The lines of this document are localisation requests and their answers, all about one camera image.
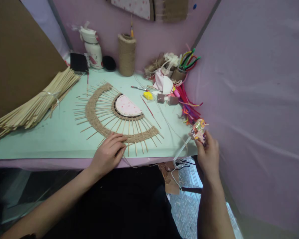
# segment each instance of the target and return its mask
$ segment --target black pants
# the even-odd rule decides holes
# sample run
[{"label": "black pants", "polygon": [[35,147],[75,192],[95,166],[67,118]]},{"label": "black pants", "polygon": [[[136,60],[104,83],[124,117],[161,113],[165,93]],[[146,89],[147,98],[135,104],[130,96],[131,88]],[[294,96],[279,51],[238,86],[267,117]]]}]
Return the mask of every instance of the black pants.
[{"label": "black pants", "polygon": [[181,238],[157,166],[115,169],[44,238]]}]

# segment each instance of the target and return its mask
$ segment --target floor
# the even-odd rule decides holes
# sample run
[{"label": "floor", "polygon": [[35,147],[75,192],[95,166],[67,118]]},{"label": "floor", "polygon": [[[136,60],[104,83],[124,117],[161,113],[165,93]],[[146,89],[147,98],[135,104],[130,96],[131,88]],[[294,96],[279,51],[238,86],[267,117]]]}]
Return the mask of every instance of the floor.
[{"label": "floor", "polygon": [[[192,157],[186,158],[188,162],[195,163]],[[186,188],[202,188],[203,184],[199,179],[196,166],[183,168],[178,171],[180,184]],[[180,235],[183,238],[197,238],[197,216],[200,202],[200,194],[181,191],[179,195],[169,195],[172,205],[172,214]],[[243,239],[237,221],[227,203],[228,213],[234,229],[236,239]]]},{"label": "floor", "polygon": [[[187,188],[202,188],[195,165],[182,168],[179,172],[180,185]],[[23,215],[26,215],[59,188],[77,175],[77,171],[60,170],[29,172],[20,169],[0,170],[0,199],[4,201],[0,234]],[[181,191],[179,195],[167,196],[172,205],[172,214],[183,238],[197,238],[197,215],[200,194]],[[228,205],[232,225],[237,239],[242,239],[236,219]]]}]

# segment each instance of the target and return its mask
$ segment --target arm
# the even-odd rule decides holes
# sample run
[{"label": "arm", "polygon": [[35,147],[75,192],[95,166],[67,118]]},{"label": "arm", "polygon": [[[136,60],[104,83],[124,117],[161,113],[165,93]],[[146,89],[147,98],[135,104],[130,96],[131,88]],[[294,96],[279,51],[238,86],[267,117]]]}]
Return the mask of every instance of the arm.
[{"label": "arm", "polygon": [[13,225],[1,239],[19,239],[33,233],[42,238],[85,192],[118,165],[126,149],[124,140],[127,138],[122,134],[109,135],[97,149],[89,167]]},{"label": "arm", "polygon": [[202,196],[197,219],[197,234],[200,239],[235,239],[227,211],[225,194],[219,176],[219,145],[206,132],[208,146],[196,141],[198,149],[197,171],[203,182]]}]

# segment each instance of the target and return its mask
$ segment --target pink table edge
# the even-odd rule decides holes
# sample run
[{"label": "pink table edge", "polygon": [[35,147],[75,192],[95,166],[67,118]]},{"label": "pink table edge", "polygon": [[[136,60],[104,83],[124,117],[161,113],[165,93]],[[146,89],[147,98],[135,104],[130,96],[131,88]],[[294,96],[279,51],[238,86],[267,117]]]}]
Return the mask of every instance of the pink table edge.
[{"label": "pink table edge", "polygon": [[[173,159],[174,157],[122,158],[117,168],[163,163]],[[87,168],[91,161],[92,158],[0,159],[0,168],[20,168],[28,171],[81,170]]]}]

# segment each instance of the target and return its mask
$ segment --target semicircular woven craft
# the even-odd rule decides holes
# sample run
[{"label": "semicircular woven craft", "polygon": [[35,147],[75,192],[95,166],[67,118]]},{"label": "semicircular woven craft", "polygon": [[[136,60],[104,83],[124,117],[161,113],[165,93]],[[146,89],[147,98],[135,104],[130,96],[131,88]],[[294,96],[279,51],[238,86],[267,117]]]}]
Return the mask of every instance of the semicircular woven craft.
[{"label": "semicircular woven craft", "polygon": [[157,145],[153,137],[156,137],[161,143],[157,135],[159,134],[162,138],[163,136],[158,129],[153,126],[143,112],[130,101],[126,95],[116,90],[111,84],[105,83],[99,86],[99,88],[91,86],[88,92],[84,95],[90,96],[90,98],[78,98],[82,102],[77,102],[77,104],[82,104],[81,106],[85,105],[85,108],[75,109],[74,112],[76,116],[85,115],[75,120],[86,119],[77,125],[85,122],[89,122],[91,125],[81,132],[91,127],[96,130],[87,140],[96,133],[103,135],[103,140],[112,132],[123,133],[123,136],[127,137],[125,143],[128,143],[128,147],[135,144],[136,155],[137,143],[141,144],[143,153],[144,148],[142,142],[144,142],[146,150],[148,151],[146,144],[147,139],[152,140],[156,147]]}]

